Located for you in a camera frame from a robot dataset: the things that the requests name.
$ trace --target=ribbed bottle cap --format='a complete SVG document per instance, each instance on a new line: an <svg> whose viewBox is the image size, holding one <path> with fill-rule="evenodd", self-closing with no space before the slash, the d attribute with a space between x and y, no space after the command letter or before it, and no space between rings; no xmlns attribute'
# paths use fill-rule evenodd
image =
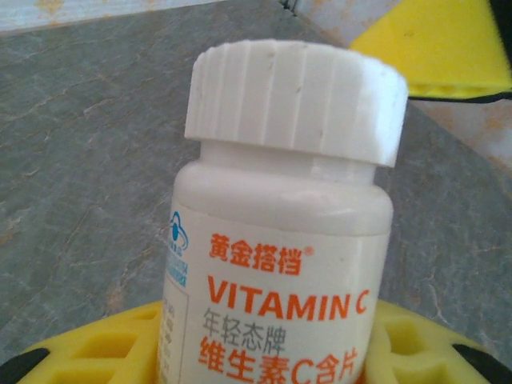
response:
<svg viewBox="0 0 512 384"><path fill-rule="evenodd" d="M393 166L406 101L403 76L356 52L223 44L194 64L185 136Z"/></svg>

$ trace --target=registered trademark symbol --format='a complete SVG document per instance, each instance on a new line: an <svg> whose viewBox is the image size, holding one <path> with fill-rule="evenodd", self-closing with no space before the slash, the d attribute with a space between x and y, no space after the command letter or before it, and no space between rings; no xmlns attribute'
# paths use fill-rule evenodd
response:
<svg viewBox="0 0 512 384"><path fill-rule="evenodd" d="M314 255L314 248L312 246L307 246L304 248L304 254L306 256L313 256Z"/></svg>

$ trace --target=yellow foam holder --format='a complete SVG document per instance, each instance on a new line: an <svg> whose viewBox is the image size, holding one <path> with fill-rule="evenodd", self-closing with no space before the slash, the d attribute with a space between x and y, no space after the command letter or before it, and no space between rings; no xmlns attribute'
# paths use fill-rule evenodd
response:
<svg viewBox="0 0 512 384"><path fill-rule="evenodd" d="M161 302L33 345L43 358L19 384L155 384ZM476 342L401 307L379 301L358 384L484 384L452 347Z"/></svg>
<svg viewBox="0 0 512 384"><path fill-rule="evenodd" d="M512 14L495 15L488 0L402 0L350 48L397 68L411 97L511 92L512 71L496 17Z"/></svg>

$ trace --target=blue logo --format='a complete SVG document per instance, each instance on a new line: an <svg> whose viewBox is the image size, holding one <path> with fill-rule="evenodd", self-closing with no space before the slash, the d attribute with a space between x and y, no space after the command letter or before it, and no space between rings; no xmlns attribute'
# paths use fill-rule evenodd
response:
<svg viewBox="0 0 512 384"><path fill-rule="evenodd" d="M167 270L170 276L180 285L186 286L188 264L182 260L183 251L189 247L189 238L182 227L182 218L174 212L170 220L169 257Z"/></svg>
<svg viewBox="0 0 512 384"><path fill-rule="evenodd" d="M180 252L177 253L181 256L181 252L189 247L189 238L182 227L182 218L180 218L178 212L174 212L173 218L170 220L170 227L172 243L180 249Z"/></svg>

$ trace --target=bottle label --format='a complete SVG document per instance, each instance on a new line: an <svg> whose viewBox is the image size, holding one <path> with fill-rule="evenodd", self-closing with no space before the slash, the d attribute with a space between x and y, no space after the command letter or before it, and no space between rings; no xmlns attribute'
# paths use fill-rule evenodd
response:
<svg viewBox="0 0 512 384"><path fill-rule="evenodd" d="M355 382L387 242L251 226L175 202L159 382Z"/></svg>

